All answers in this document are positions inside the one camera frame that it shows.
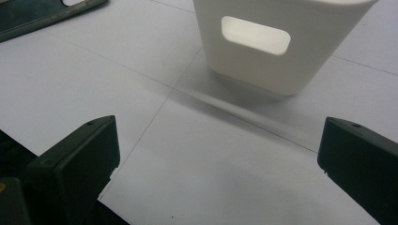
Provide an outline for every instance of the screw hole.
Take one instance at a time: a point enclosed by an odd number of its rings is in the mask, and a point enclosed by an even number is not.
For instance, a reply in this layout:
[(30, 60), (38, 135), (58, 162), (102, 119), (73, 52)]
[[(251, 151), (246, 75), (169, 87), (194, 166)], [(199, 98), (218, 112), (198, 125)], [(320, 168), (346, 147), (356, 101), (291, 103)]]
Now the screw hole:
[(352, 127), (354, 127), (354, 128), (362, 128), (362, 126), (359, 125), (359, 124), (353, 124)]

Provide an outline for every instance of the handle cutout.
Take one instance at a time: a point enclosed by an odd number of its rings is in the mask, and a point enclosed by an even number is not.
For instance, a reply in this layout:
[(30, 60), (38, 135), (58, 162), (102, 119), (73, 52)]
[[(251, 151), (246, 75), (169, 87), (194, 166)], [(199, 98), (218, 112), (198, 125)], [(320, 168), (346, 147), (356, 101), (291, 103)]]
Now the handle cutout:
[(285, 54), (291, 40), (284, 30), (229, 16), (222, 18), (222, 35), (228, 41), (275, 55)]

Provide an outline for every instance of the white plastic container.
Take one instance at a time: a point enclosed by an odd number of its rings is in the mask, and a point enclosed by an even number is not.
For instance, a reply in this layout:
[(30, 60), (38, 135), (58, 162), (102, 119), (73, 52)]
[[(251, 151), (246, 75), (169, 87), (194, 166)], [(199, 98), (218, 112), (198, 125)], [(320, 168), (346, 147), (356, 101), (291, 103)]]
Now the white plastic container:
[(193, 0), (208, 65), (294, 95), (377, 0)]

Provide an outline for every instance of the black object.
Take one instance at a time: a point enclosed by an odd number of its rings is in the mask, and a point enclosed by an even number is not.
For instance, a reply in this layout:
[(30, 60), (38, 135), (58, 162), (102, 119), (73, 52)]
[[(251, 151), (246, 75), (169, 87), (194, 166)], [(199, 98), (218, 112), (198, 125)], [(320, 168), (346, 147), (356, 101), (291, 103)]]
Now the black object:
[[(9, 155), (0, 156), (3, 159), (0, 160), (0, 177), (14, 176), (22, 180), (25, 205), (32, 224), (128, 224), (97, 201), (120, 161), (114, 116), (86, 123), (33, 161), (27, 149), (2, 131), (0, 138), (0, 153)], [(26, 169), (28, 160), (31, 163)], [(18, 188), (12, 190), (18, 194)], [(0, 191), (0, 198), (9, 194)], [(19, 207), (20, 202), (0, 204), (0, 219), (21, 215), (14, 210), (11, 210), (14, 213), (3, 210), (3, 206)], [(15, 223), (0, 220), (0, 224)]]
[(0, 178), (0, 212), (0, 224), (31, 224), (19, 179)]
[(0, 43), (60, 22), (107, 0), (66, 6), (62, 0), (0, 0)]
[(318, 164), (380, 224), (398, 224), (398, 143), (329, 117)]

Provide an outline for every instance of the white surface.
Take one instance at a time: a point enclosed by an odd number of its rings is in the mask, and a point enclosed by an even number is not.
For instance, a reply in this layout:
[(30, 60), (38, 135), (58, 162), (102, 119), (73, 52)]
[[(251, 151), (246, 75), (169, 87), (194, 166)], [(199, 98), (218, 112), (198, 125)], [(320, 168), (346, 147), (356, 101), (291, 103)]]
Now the white surface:
[(62, 3), (70, 7), (83, 1), (84, 0), (63, 0)]
[(153, 1), (163, 3), (167, 6), (188, 10), (190, 12), (195, 11), (195, 8), (193, 7), (193, 1), (191, 0), (153, 0)]
[(102, 201), (132, 224), (376, 224), (316, 153), (177, 92)]
[(194, 14), (147, 0), (113, 0), (45, 31), (172, 87), (201, 46)]
[(309, 83), (375, 2), (193, 0), (208, 66), (282, 96)]
[(293, 143), (316, 151), (326, 115), (398, 140), (396, 1), (377, 3), (336, 52), (350, 57), (295, 97), (208, 73), (195, 16), (178, 9), (191, 0), (160, 2), (111, 0), (0, 43), (0, 129), (41, 154), (115, 114), (128, 162), (103, 201), (131, 224), (376, 224)]
[(114, 114), (123, 161), (171, 90), (44, 32), (4, 42), (0, 53), (0, 128), (37, 155)]
[(327, 116), (363, 124), (398, 142), (397, 77), (335, 57), (293, 97), (216, 74), (203, 52), (176, 88), (316, 152)]
[(375, 4), (333, 55), (398, 74), (398, 1)]

